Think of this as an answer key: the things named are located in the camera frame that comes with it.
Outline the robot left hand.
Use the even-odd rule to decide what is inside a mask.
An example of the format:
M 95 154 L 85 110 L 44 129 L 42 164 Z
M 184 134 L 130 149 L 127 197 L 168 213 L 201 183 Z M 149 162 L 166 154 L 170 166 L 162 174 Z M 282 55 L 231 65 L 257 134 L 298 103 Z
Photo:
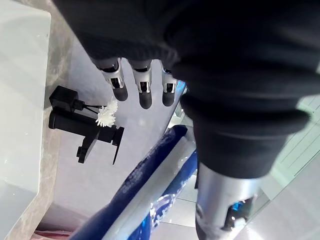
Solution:
M 100 70 L 158 59 L 186 83 L 197 148 L 195 225 L 222 240 L 245 220 L 258 181 L 320 92 L 317 0 L 56 0 Z

